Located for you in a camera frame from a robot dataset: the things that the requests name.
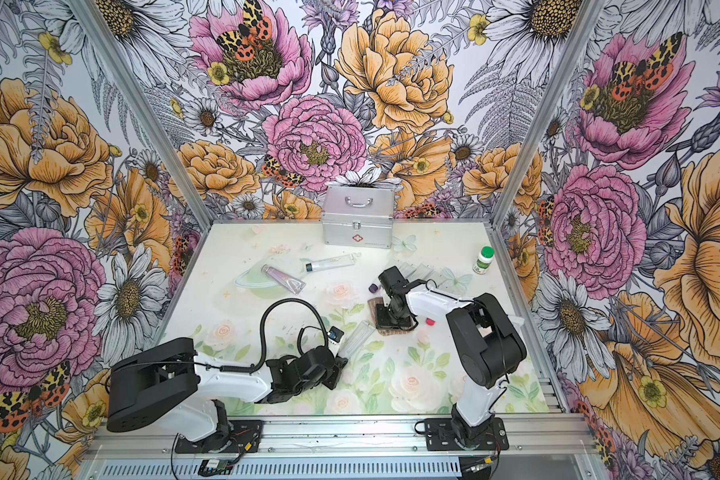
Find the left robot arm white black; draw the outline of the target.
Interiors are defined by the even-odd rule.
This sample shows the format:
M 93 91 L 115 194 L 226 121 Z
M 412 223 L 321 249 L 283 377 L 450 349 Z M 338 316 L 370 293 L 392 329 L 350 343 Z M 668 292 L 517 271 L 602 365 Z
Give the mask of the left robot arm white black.
M 106 429 L 150 428 L 208 449 L 232 437 L 224 398 L 279 404 L 323 385 L 336 387 L 350 355 L 316 346 L 298 356 L 266 360 L 255 372 L 205 355 L 179 337 L 112 367 Z

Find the white tube teal cap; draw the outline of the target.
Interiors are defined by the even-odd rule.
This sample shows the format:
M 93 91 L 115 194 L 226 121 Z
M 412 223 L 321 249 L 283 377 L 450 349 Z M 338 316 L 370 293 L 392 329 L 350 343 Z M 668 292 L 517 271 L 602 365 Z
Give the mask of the white tube teal cap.
M 338 268 L 346 268 L 354 266 L 360 254 L 344 254 L 336 257 L 325 258 L 321 260 L 310 260 L 305 263 L 305 270 L 308 273 L 322 272 Z

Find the left aluminium corner post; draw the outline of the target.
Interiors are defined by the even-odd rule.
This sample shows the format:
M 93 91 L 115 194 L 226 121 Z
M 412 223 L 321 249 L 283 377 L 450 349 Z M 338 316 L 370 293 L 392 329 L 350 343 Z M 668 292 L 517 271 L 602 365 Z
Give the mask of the left aluminium corner post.
M 113 81 L 129 103 L 156 152 L 161 156 L 187 206 L 198 221 L 201 232 L 208 233 L 213 225 L 213 219 L 197 189 L 191 183 L 169 137 L 139 85 L 137 77 L 128 62 L 120 55 L 116 41 L 99 13 L 96 3 L 94 1 L 72 1 L 70 9 L 89 38 L 96 43 L 95 50 L 99 52 L 113 76 Z

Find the aluminium front rail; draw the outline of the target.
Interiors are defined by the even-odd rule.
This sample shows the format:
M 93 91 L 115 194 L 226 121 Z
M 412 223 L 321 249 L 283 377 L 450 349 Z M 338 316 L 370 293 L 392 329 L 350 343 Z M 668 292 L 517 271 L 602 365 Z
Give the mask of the aluminium front rail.
M 500 414 L 507 455 L 595 454 L 595 441 L 581 415 Z M 434 456 L 416 422 L 418 415 L 274 416 L 263 419 L 253 459 Z M 85 460 L 167 459 L 176 434 L 151 427 L 128 433 L 97 434 Z

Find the purple metallic tube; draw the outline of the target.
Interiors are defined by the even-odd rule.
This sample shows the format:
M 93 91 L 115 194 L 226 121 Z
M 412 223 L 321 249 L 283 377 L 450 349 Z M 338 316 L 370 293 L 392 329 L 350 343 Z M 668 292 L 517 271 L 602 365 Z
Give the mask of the purple metallic tube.
M 261 271 L 292 294 L 299 294 L 306 286 L 305 282 L 269 264 L 262 266 Z

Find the white bottle green cap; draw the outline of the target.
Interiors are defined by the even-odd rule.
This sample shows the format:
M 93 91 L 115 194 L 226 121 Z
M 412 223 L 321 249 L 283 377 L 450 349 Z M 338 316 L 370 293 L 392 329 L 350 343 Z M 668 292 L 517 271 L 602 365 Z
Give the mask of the white bottle green cap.
M 492 264 L 494 257 L 495 251 L 491 246 L 482 247 L 473 264 L 473 271 L 478 275 L 485 274 Z

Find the right aluminium corner post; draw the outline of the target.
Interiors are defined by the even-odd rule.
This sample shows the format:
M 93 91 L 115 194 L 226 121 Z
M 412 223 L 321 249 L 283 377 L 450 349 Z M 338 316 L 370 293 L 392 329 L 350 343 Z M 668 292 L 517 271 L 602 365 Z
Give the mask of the right aluminium corner post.
M 490 220 L 490 225 L 494 230 L 500 229 L 509 208 L 514 204 L 522 180 L 531 167 L 544 130 L 552 118 L 557 101 L 563 95 L 563 91 L 568 85 L 574 68 L 586 50 L 586 44 L 595 29 L 604 5 L 605 1 L 602 0 L 582 2 L 566 46 L 563 49 L 562 57 L 552 72 L 541 103 L 535 112 L 527 135 L 522 142 L 514 168 L 508 176 L 507 184 L 498 196 L 498 201 Z

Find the brown striped towel cloth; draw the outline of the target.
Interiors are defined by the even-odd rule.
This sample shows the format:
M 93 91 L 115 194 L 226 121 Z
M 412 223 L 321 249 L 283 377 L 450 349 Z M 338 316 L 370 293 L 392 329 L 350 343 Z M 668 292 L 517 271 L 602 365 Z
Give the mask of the brown striped towel cloth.
M 368 301 L 372 322 L 380 335 L 390 336 L 405 334 L 415 330 L 419 322 L 415 317 L 394 316 L 390 308 L 384 304 L 382 297 L 375 297 Z

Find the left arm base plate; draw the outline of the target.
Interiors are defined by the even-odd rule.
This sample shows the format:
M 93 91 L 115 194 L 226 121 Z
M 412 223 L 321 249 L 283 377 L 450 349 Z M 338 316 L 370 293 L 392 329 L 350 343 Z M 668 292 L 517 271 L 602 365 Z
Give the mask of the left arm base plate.
M 263 429 L 262 420 L 227 421 L 210 436 L 197 441 L 189 441 L 180 436 L 173 452 L 176 454 L 239 454 L 256 453 Z

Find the white tube black cap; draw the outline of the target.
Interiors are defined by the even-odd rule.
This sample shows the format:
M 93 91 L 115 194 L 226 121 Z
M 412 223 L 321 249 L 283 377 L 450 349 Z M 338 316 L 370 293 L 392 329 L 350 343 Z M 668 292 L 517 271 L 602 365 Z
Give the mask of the white tube black cap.
M 406 278 L 406 279 L 416 279 L 417 274 L 416 270 L 418 269 L 419 265 L 409 262 L 402 262 L 397 265 L 398 269 L 400 270 L 400 273 Z

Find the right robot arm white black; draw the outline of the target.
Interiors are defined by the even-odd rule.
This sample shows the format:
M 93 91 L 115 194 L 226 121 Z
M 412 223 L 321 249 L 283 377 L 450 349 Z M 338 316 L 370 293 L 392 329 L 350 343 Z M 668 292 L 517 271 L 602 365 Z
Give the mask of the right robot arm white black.
M 424 422 L 427 449 L 494 450 L 509 448 L 495 404 L 509 386 L 509 375 L 527 357 L 526 345 L 496 297 L 484 293 L 459 299 L 423 279 L 408 280 L 396 267 L 378 277 L 386 298 L 373 307 L 380 331 L 407 332 L 419 319 L 445 323 L 467 375 L 448 424 Z

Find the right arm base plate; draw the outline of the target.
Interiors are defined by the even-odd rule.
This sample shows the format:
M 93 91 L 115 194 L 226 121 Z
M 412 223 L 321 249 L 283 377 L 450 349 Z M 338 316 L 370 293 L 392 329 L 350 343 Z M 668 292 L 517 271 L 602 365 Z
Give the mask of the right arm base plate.
M 423 423 L 428 451 L 505 451 L 509 441 L 504 422 L 492 415 L 478 426 L 459 418 L 426 418 Z

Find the silver aluminium first aid case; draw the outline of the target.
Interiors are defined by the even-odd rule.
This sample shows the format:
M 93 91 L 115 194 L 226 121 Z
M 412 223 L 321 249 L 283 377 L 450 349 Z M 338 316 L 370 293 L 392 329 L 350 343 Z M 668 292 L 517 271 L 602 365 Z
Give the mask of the silver aluminium first aid case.
M 392 190 L 331 186 L 322 207 L 323 240 L 328 245 L 389 249 L 394 211 Z

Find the aluminium corner post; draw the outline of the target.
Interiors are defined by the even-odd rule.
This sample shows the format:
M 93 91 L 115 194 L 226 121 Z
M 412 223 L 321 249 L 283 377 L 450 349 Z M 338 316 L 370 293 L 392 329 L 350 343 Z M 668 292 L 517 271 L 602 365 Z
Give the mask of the aluminium corner post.
M 94 1 L 72 1 L 70 9 L 89 38 L 96 43 L 95 50 L 99 52 L 113 76 L 113 81 L 129 103 L 156 152 L 161 156 L 187 206 L 198 221 L 201 232 L 208 233 L 213 225 L 213 219 L 197 189 L 191 183 L 169 137 L 139 85 L 137 77 L 128 62 L 120 55 L 116 41 L 99 13 L 96 3 Z
M 574 68 L 586 50 L 586 44 L 595 29 L 604 5 L 605 1 L 602 0 L 582 2 L 566 46 L 563 49 L 562 57 L 552 72 L 541 103 L 535 112 L 527 135 L 522 142 L 514 168 L 508 176 L 507 184 L 498 196 L 498 201 L 490 220 L 490 225 L 494 230 L 500 229 L 509 208 L 514 204 L 522 180 L 531 167 L 544 130 L 552 118 L 557 101 L 563 95 L 563 91 L 568 85 Z

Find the white tube dark blue cap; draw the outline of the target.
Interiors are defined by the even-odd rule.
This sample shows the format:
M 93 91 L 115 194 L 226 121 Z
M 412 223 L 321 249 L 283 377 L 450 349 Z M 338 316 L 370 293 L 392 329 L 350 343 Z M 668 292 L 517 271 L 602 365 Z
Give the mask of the white tube dark blue cap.
M 449 281 L 439 271 L 433 271 L 427 277 L 427 284 L 435 289 L 439 289 L 445 292 L 449 292 Z

